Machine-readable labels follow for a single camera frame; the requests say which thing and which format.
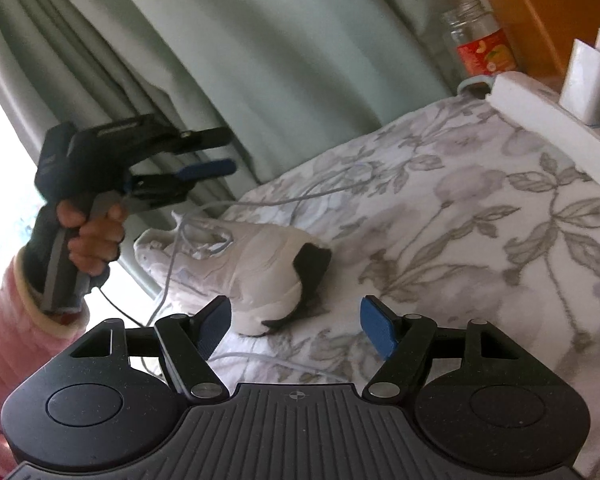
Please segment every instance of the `cable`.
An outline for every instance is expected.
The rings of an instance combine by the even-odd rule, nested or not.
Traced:
[[[314,190],[316,187],[320,186],[321,184],[324,184],[326,181],[331,180],[332,178],[336,177],[336,176],[341,176],[347,173],[347,171],[351,170],[352,168],[358,168],[358,167],[368,167],[370,168],[370,174],[369,174],[369,178],[366,180],[363,180],[362,182],[355,182],[353,184],[350,184],[348,186],[342,186],[342,187],[338,187],[336,189],[330,189],[328,191],[322,191],[322,192],[318,192],[318,193],[313,193],[311,194],[310,192],[312,190]],[[197,215],[199,215],[201,212],[203,212],[206,209],[212,208],[212,207],[217,207],[217,206],[234,206],[234,205],[240,205],[240,206],[256,206],[256,207],[276,207],[276,206],[281,206],[281,205],[286,205],[289,203],[293,203],[293,202],[304,202],[304,200],[311,200],[314,198],[320,198],[323,196],[327,196],[330,194],[334,194],[334,193],[339,193],[339,192],[343,192],[343,191],[347,191],[349,189],[353,189],[355,187],[362,187],[362,186],[366,186],[366,184],[371,183],[374,179],[375,179],[375,174],[374,174],[374,167],[368,163],[368,162],[360,162],[358,164],[353,164],[352,166],[348,166],[347,168],[344,168],[341,172],[339,172],[338,174],[334,174],[334,175],[330,175],[324,179],[322,179],[321,181],[317,182],[316,184],[313,184],[311,187],[309,187],[304,193],[303,195],[299,196],[299,197],[294,197],[294,198],[287,198],[284,200],[277,200],[274,202],[247,202],[247,201],[242,201],[242,200],[219,200],[216,202],[209,202],[206,203],[204,205],[197,205],[195,206],[195,208],[193,209],[193,211],[187,213],[186,215],[184,215],[182,217],[182,219],[180,220],[180,224],[178,225],[178,229],[176,230],[176,235],[174,237],[173,240],[173,251],[171,252],[171,257],[169,260],[169,267],[167,269],[167,274],[165,276],[164,279],[164,289],[162,290],[162,293],[159,294],[158,296],[156,296],[155,301],[154,301],[154,305],[157,304],[157,306],[154,308],[154,310],[152,311],[151,316],[149,317],[149,321],[147,321],[146,325],[142,325],[141,323],[137,322],[135,319],[133,319],[131,316],[129,316],[129,314],[126,314],[122,309],[120,309],[119,307],[117,307],[109,298],[107,298],[104,293],[102,292],[102,290],[100,290],[100,292],[102,293],[102,295],[106,298],[107,301],[109,301],[110,304],[112,304],[112,306],[119,311],[123,316],[127,317],[128,319],[130,319],[132,322],[136,323],[138,326],[151,326],[155,319],[160,315],[160,313],[162,312],[162,308],[164,307],[164,304],[167,300],[167,296],[169,293],[169,288],[171,285],[171,275],[173,273],[173,266],[175,264],[175,260],[176,260],[176,256],[178,254],[178,252],[180,252],[179,250],[179,244],[181,243],[185,243],[188,245],[190,250],[195,251],[196,247],[195,247],[195,242],[191,242],[189,240],[187,240],[187,238],[184,236],[184,228],[186,226],[190,226],[192,225],[194,222],[198,222],[199,227],[201,227],[202,229],[206,229],[210,232],[213,232],[213,229],[209,229],[207,227],[205,227],[204,225],[202,225],[205,221],[207,221],[207,219],[200,219],[197,218]],[[298,209],[298,206],[296,206],[296,208],[294,208],[294,210],[291,213],[291,218],[290,218],[290,225],[293,224],[294,222],[294,218],[295,218],[295,214],[296,211]],[[220,248],[218,248],[217,250],[212,251],[211,253],[217,253],[221,250],[224,250],[224,248],[226,247],[226,245],[228,244],[223,244]],[[327,378],[331,378],[331,379],[335,379],[338,382],[344,382],[347,383],[349,382],[349,380],[347,380],[346,378],[343,377],[339,377],[333,374],[330,374],[328,372],[325,372],[323,370],[319,370],[318,368],[311,368],[311,367],[307,367],[301,364],[297,364],[294,362],[290,362],[290,361],[286,361],[283,359],[279,359],[273,356],[268,356],[268,355],[264,355],[264,354],[257,354],[257,353],[253,353],[253,352],[228,352],[225,354],[220,354],[218,356],[214,356],[211,359],[209,359],[209,362],[212,361],[216,361],[218,359],[224,359],[227,357],[247,357],[247,358],[256,358],[256,359],[260,359],[266,362],[271,362],[280,366],[284,366],[286,368],[289,368],[291,370],[298,370],[298,371],[302,371],[302,372],[308,372],[308,373],[313,373],[313,374],[319,374],[322,375],[324,377]],[[157,375],[152,372],[151,370],[149,370],[144,357],[141,358],[141,362],[142,362],[142,366],[144,367],[144,370],[147,371],[147,373],[149,373],[150,375],[156,376]]]

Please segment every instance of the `hand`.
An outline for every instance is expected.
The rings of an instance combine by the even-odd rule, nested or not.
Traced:
[[[68,243],[69,259],[78,270],[99,276],[109,262],[120,257],[120,242],[125,237],[122,224],[128,216],[121,205],[112,206],[105,218],[89,222],[68,200],[58,204],[56,213],[62,227],[80,228],[78,236]]]

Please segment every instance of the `ribbed gray surface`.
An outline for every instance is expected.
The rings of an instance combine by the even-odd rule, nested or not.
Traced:
[[[62,480],[23,465],[12,480]],[[401,410],[349,385],[243,384],[227,402],[194,408],[139,462],[82,480],[486,480],[421,443]],[[561,469],[536,480],[576,480]]]

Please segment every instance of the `pink sleeve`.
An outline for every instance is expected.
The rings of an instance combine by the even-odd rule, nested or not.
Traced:
[[[86,309],[67,326],[42,314],[24,280],[21,255],[7,269],[0,288],[0,409],[22,381],[75,341],[88,322]],[[0,469],[12,465],[13,459],[0,437]]]

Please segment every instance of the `white power strip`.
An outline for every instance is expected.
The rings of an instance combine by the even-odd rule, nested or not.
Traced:
[[[560,96],[521,73],[495,78],[487,101],[505,117],[557,146],[600,184],[600,127],[591,128],[558,104]]]

